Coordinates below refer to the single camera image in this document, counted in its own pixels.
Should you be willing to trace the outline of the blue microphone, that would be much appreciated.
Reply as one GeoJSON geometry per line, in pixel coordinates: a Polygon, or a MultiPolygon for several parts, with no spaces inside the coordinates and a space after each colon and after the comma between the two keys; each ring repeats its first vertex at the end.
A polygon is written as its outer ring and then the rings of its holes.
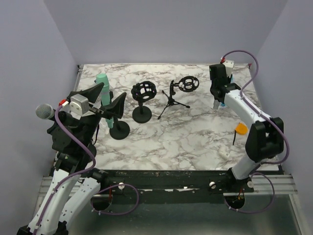
{"type": "Polygon", "coordinates": [[[224,104],[224,103],[220,103],[220,106],[222,107],[222,108],[224,108],[226,105],[224,104]]]}

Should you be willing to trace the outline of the black round-base shock mount stand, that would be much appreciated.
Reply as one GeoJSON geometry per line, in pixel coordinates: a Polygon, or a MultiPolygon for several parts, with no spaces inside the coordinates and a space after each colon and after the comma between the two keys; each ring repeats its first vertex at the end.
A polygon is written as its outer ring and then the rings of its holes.
{"type": "Polygon", "coordinates": [[[143,81],[133,85],[131,89],[132,97],[138,102],[138,107],[133,110],[132,117],[137,123],[147,123],[151,117],[152,112],[144,103],[153,99],[157,94],[157,89],[151,81],[143,81]]]}

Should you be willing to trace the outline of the grey microphone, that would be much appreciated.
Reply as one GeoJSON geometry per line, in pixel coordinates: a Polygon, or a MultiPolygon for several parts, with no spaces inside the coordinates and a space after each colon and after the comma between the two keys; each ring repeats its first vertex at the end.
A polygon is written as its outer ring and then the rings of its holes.
{"type": "Polygon", "coordinates": [[[219,106],[220,106],[220,102],[218,101],[218,100],[214,100],[214,103],[213,103],[213,109],[218,109],[219,108],[219,106]]]}

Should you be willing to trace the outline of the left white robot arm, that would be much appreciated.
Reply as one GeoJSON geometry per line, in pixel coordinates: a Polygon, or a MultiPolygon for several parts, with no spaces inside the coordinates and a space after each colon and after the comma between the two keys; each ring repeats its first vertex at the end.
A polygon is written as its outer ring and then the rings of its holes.
{"type": "Polygon", "coordinates": [[[53,121],[47,130],[52,149],[58,153],[50,187],[28,225],[19,235],[67,235],[86,203],[109,186],[105,174],[95,168],[96,149],[92,138],[103,118],[122,118],[126,93],[112,100],[108,82],[73,91],[54,109],[39,105],[37,117],[53,121]]]}

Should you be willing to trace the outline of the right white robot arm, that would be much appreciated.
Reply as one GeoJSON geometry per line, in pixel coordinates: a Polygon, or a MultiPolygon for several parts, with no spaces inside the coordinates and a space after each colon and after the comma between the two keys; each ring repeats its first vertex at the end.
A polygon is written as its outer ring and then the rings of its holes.
{"type": "Polygon", "coordinates": [[[235,192],[243,186],[244,179],[262,161],[272,159],[284,150],[284,123],[281,118],[272,118],[249,101],[241,88],[231,82],[225,64],[209,66],[210,92],[217,102],[224,103],[233,110],[248,128],[245,155],[229,171],[225,187],[235,192]]]}

